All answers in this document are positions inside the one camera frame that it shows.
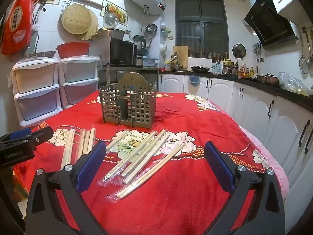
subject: utensil basket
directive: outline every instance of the utensil basket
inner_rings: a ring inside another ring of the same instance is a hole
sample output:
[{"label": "utensil basket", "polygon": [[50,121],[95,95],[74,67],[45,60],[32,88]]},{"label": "utensil basket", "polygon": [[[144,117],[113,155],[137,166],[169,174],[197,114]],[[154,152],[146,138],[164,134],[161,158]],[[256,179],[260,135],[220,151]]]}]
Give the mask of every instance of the utensil basket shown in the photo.
[{"label": "utensil basket", "polygon": [[156,110],[157,86],[136,72],[99,90],[103,122],[151,129]]}]

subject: round cutting board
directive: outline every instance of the round cutting board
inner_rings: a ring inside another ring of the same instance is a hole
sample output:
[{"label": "round cutting board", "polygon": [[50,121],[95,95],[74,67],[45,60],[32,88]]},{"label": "round cutting board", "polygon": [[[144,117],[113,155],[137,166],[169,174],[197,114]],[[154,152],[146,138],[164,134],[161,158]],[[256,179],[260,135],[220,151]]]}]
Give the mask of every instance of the round cutting board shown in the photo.
[{"label": "round cutting board", "polygon": [[96,34],[96,32],[99,29],[97,15],[92,10],[90,10],[90,9],[88,9],[88,10],[89,10],[89,13],[91,16],[91,26],[87,32],[80,34],[80,35],[76,35],[76,37],[79,40],[90,40],[91,36]]},{"label": "round cutting board", "polygon": [[72,4],[63,11],[61,22],[66,31],[72,34],[83,34],[91,26],[91,15],[86,7]]}]

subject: window frame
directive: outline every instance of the window frame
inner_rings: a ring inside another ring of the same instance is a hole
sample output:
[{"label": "window frame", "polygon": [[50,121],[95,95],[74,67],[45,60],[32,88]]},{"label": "window frame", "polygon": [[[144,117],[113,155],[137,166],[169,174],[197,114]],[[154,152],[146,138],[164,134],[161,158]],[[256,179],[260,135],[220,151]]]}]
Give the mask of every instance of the window frame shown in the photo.
[{"label": "window frame", "polygon": [[175,0],[175,20],[176,20],[176,45],[180,45],[181,41],[181,29],[180,29],[180,23],[199,23],[200,24],[200,51],[204,52],[204,23],[216,23],[216,24],[223,24],[225,25],[224,29],[225,31],[223,32],[223,35],[226,36],[226,44],[225,44],[225,51],[229,52],[229,35],[228,35],[228,25],[227,25],[227,17],[226,17],[226,10],[225,10],[225,3],[224,0],[219,0],[223,3],[223,15],[224,15],[224,20],[223,23],[221,20],[208,20],[208,19],[203,19],[202,18],[202,9],[201,9],[201,0],[198,0],[199,4],[199,10],[200,10],[200,18],[198,17],[190,17],[188,19],[182,19],[178,17],[178,2]]}]

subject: bowl image on bag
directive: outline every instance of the bowl image on bag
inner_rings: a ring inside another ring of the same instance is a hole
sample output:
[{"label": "bowl image on bag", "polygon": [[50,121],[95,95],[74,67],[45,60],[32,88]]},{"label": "bowl image on bag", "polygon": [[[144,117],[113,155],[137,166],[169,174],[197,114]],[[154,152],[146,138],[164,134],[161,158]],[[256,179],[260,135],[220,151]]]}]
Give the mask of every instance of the bowl image on bag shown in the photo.
[{"label": "bowl image on bag", "polygon": [[26,30],[19,30],[13,35],[15,43],[21,42],[25,37]]}]

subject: silver screw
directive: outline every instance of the silver screw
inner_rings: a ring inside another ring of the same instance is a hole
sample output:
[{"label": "silver screw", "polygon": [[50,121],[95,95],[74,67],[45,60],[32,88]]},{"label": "silver screw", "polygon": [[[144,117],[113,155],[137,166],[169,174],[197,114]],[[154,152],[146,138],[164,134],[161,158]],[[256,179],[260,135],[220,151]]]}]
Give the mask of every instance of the silver screw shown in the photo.
[{"label": "silver screw", "polygon": [[37,169],[37,171],[36,171],[36,174],[37,175],[40,175],[40,174],[42,174],[43,173],[43,169]]},{"label": "silver screw", "polygon": [[70,165],[70,164],[68,164],[68,165],[66,165],[66,166],[64,167],[64,169],[65,169],[65,171],[70,171],[70,170],[73,169],[73,166]]},{"label": "silver screw", "polygon": [[240,171],[245,171],[245,170],[246,170],[246,167],[244,167],[243,165],[239,165],[239,166],[238,166],[238,170],[240,170]]},{"label": "silver screw", "polygon": [[273,171],[272,169],[268,169],[268,170],[267,170],[267,173],[270,174],[270,175],[273,175],[273,174],[274,174],[274,171]]}]

